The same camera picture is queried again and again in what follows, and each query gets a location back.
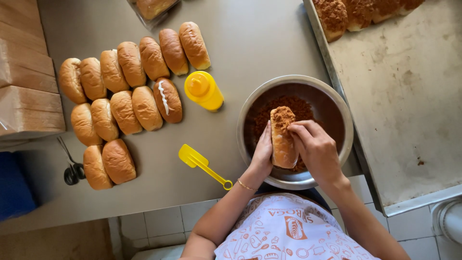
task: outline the bread roll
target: bread roll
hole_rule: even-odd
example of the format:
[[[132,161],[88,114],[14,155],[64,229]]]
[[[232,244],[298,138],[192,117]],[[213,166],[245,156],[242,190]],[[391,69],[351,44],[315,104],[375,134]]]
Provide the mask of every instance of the bread roll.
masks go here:
[[[166,11],[177,0],[138,0],[136,6],[144,19],[151,20]]]
[[[162,127],[164,121],[159,113],[154,100],[154,95],[149,87],[137,87],[133,90],[133,110],[136,118],[147,131],[154,131]]]
[[[114,93],[130,89],[130,85],[128,85],[123,75],[122,66],[117,60],[117,50],[103,51],[100,62],[101,76],[107,89]]]
[[[132,106],[132,92],[129,90],[115,93],[110,101],[112,115],[120,130],[126,135],[139,133],[143,130]]]
[[[400,0],[399,15],[408,15],[419,7],[425,0]]]
[[[163,29],[159,32],[159,44],[165,63],[172,72],[179,76],[187,74],[188,60],[181,45],[180,36],[172,29]]]
[[[80,84],[80,60],[69,58],[61,64],[59,70],[61,91],[74,103],[86,103],[86,96]]]
[[[313,0],[316,13],[328,43],[342,37],[347,29],[348,17],[341,0]]]
[[[117,59],[130,86],[140,87],[146,85],[146,74],[141,65],[138,45],[132,42],[119,44],[117,47]]]
[[[183,118],[183,108],[181,107],[181,100],[173,82],[165,78],[159,78],[152,92],[154,93],[154,99],[162,117],[171,124],[180,122]]]
[[[396,15],[400,9],[400,0],[374,0],[372,21],[378,24]]]
[[[180,26],[179,36],[184,52],[191,65],[196,69],[210,67],[210,58],[199,26],[193,22],[183,23]]]
[[[76,105],[71,112],[71,124],[77,139],[86,146],[99,145],[103,140],[96,133],[91,120],[90,104]]]
[[[115,184],[136,178],[135,165],[122,139],[115,139],[104,145],[103,164]]]
[[[360,31],[371,24],[373,0],[342,0],[348,16],[346,29],[349,31]]]
[[[119,138],[119,128],[112,116],[109,99],[97,99],[91,104],[91,120],[96,133],[106,141]]]
[[[111,179],[106,173],[103,165],[103,147],[101,145],[89,146],[84,152],[84,172],[85,177],[94,190],[110,189]]]
[[[295,122],[295,115],[287,106],[271,110],[271,139],[273,142],[273,165],[291,169],[295,167],[298,151],[287,127]]]
[[[159,44],[152,37],[143,37],[140,41],[141,64],[152,81],[169,78],[170,71],[165,64]]]
[[[80,63],[80,82],[91,100],[106,98],[106,87],[101,78],[101,66],[97,58],[86,58]]]

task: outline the gold bracelet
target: gold bracelet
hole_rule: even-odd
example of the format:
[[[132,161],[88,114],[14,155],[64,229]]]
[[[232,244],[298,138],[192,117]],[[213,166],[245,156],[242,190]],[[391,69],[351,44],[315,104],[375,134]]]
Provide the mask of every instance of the gold bracelet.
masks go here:
[[[239,178],[237,179],[237,181],[239,182],[239,184],[240,184],[242,187],[244,187],[244,188],[246,188],[246,189],[248,189],[248,190],[252,190],[252,191],[256,191],[256,192],[258,191],[258,190],[256,190],[256,189],[249,188],[249,187],[247,187],[246,185],[242,184],[242,182],[239,180]]]

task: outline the yellow squeeze bottle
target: yellow squeeze bottle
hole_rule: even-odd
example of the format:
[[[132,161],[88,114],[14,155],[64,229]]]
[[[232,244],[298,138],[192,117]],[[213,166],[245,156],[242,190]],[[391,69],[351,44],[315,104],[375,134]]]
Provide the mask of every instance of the yellow squeeze bottle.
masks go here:
[[[210,112],[216,112],[225,99],[213,77],[205,71],[194,71],[184,82],[186,96]]]

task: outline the metal bowl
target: metal bowl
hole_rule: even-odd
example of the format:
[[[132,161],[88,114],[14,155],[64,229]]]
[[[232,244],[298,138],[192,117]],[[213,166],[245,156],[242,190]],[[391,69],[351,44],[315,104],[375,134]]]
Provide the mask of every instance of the metal bowl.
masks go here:
[[[271,100],[281,96],[298,96],[311,104],[314,117],[324,123],[325,131],[337,143],[340,165],[350,155],[353,145],[353,121],[350,110],[341,96],[326,83],[302,75],[287,75],[259,86],[245,101],[237,123],[237,144],[249,166],[255,152],[254,118]],[[304,190],[317,186],[310,172],[294,173],[273,168],[265,182],[286,190]]]

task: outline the baking tray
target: baking tray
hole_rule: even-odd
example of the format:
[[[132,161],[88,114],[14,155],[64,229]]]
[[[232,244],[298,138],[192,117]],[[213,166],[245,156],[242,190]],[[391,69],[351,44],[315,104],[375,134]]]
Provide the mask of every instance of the baking tray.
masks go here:
[[[327,43],[304,0],[376,209],[391,217],[462,194],[462,2],[428,0]]]

